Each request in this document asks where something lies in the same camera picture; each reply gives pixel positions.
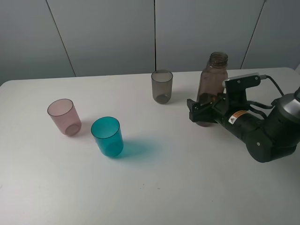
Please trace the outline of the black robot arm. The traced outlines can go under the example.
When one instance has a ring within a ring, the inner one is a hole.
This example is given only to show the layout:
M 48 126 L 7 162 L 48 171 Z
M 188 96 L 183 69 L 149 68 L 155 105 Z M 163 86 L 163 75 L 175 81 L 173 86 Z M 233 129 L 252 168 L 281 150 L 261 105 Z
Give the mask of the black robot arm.
M 215 101 L 202 105 L 187 100 L 190 120 L 220 124 L 245 143 L 256 161 L 265 163 L 295 152 L 300 142 L 299 90 L 275 99 L 268 116 L 251 107 L 245 90 L 204 98 Z

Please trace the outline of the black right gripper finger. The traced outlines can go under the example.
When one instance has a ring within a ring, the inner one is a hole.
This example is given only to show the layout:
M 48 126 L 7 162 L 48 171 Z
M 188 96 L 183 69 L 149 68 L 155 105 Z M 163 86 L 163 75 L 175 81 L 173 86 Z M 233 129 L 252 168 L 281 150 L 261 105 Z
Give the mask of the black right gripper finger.
M 210 106 L 198 107 L 189 112 L 189 119 L 192 122 L 214 123 L 214 114 Z
M 187 99 L 187 107 L 191 113 L 213 113 L 213 106 L 222 101 L 221 98 L 213 97 L 208 99 L 201 99 L 199 102 L 196 102 L 192 99 Z

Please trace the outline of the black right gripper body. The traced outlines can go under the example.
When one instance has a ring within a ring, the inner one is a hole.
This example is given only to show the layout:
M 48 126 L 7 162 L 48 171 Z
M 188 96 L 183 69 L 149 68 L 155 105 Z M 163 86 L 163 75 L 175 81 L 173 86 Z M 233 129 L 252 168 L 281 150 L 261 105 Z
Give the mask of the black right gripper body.
M 218 95 L 210 110 L 210 123 L 219 123 L 225 128 L 252 128 L 251 120 L 245 92 Z

